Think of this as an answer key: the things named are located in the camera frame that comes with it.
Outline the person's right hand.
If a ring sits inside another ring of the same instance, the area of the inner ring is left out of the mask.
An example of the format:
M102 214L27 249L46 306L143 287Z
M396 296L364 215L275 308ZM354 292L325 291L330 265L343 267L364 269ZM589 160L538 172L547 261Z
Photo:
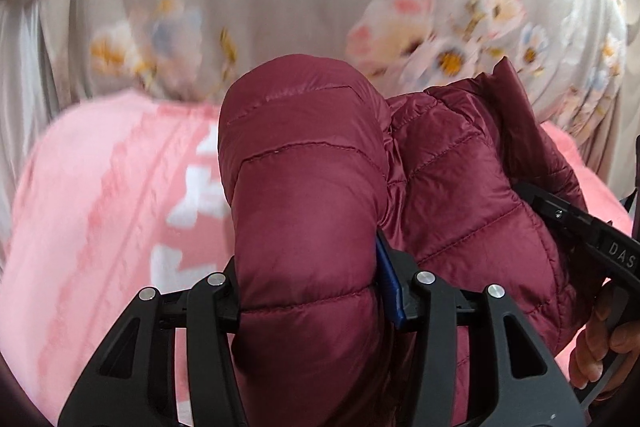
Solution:
M570 352L570 363L568 363L570 383L578 389L584 389L602 376L603 360L608 352L616 352L625 357L622 365L598 396L599 400L605 400L616 392L617 388L626 381L634 363L639 358L638 321L617 326L612 333L606 327L605 322L612 312L613 297L614 285L608 282L602 287L594 302L591 317L585 328L577 336L576 345Z

